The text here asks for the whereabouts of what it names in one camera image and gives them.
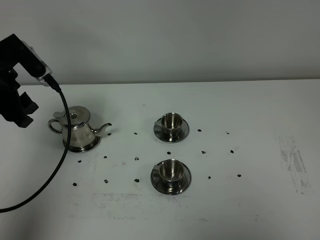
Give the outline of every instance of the white table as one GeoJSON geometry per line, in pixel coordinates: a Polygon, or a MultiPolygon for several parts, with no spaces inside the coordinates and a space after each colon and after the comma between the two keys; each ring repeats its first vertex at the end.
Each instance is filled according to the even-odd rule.
{"type": "MultiPolygon", "coordinates": [[[[98,126],[112,126],[94,150],[69,152],[35,200],[0,215],[0,239],[320,238],[320,81],[61,88],[69,107],[87,107],[98,126]],[[189,123],[184,141],[154,135],[154,122],[167,112],[189,123]],[[190,187],[176,196],[150,182],[153,166],[169,158],[192,174],[190,187]]],[[[47,127],[63,110],[59,95],[43,86],[24,91],[39,109],[25,129],[0,117],[0,208],[38,190],[64,150],[47,127]]]]}

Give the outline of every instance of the teapot lid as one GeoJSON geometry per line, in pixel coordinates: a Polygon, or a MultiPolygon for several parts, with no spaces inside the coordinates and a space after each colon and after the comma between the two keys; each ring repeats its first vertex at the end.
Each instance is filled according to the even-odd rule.
{"type": "MultiPolygon", "coordinates": [[[[82,127],[87,124],[90,119],[90,112],[84,106],[72,106],[69,107],[71,127],[73,129],[82,127]]],[[[68,120],[66,117],[66,111],[63,112],[55,112],[54,117],[59,118],[59,124],[68,127],[68,120]]]]}

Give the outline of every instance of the stainless steel teapot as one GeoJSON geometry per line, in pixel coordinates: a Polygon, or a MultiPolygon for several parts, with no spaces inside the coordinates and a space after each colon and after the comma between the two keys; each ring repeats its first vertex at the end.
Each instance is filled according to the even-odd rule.
{"type": "MultiPolygon", "coordinates": [[[[83,106],[69,107],[71,118],[71,140],[69,150],[75,153],[83,153],[94,148],[99,142],[100,137],[104,134],[106,128],[111,123],[106,123],[100,128],[96,128],[90,117],[90,112],[83,106]]],[[[54,118],[48,121],[49,129],[63,137],[63,144],[66,145],[68,137],[68,121],[66,112],[55,112],[54,118]],[[58,130],[52,126],[52,123],[59,123],[62,126],[58,130]]]]}

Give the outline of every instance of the black cable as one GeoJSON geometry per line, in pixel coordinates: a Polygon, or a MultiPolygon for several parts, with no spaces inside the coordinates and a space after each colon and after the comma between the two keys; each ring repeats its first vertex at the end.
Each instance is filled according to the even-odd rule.
{"type": "Polygon", "coordinates": [[[66,139],[66,144],[65,144],[65,149],[64,149],[64,152],[63,152],[63,155],[61,157],[61,160],[60,162],[58,163],[58,166],[56,166],[55,170],[53,171],[53,173],[51,174],[51,176],[49,177],[49,179],[42,185],[42,187],[40,187],[40,189],[38,191],[36,191],[31,197],[29,197],[28,199],[24,200],[23,202],[17,204],[17,205],[14,205],[14,206],[11,206],[11,207],[7,207],[7,208],[3,208],[3,209],[0,209],[0,213],[6,213],[6,212],[10,212],[10,211],[13,211],[13,210],[16,210],[20,207],[22,207],[23,205],[26,205],[27,203],[29,203],[31,200],[33,200],[36,196],[38,196],[48,185],[49,183],[51,182],[51,180],[55,177],[55,175],[57,174],[57,172],[59,171],[62,163],[64,162],[65,160],[65,157],[67,155],[67,152],[68,152],[68,148],[69,148],[69,144],[70,144],[70,139],[71,139],[71,119],[70,119],[70,114],[69,114],[69,109],[68,109],[68,105],[67,105],[67,101],[65,99],[65,96],[64,94],[62,93],[58,83],[56,82],[56,80],[51,76],[49,75],[48,78],[46,79],[46,82],[48,82],[48,84],[54,89],[56,90],[59,94],[60,94],[60,97],[62,99],[62,102],[63,102],[63,106],[64,106],[64,110],[65,110],[65,114],[66,114],[66,119],[67,119],[67,122],[68,122],[68,137],[66,139]]]}

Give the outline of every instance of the cup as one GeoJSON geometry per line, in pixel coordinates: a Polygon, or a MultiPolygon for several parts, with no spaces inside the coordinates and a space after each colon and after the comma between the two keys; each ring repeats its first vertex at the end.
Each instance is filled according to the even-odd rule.
{"type": "Polygon", "coordinates": [[[168,159],[153,167],[153,172],[168,185],[179,183],[185,175],[184,165],[175,159],[168,159]]]}
{"type": "Polygon", "coordinates": [[[162,118],[154,123],[163,132],[169,136],[175,136],[181,131],[181,126],[184,119],[177,113],[169,112],[162,116],[162,118]]]}

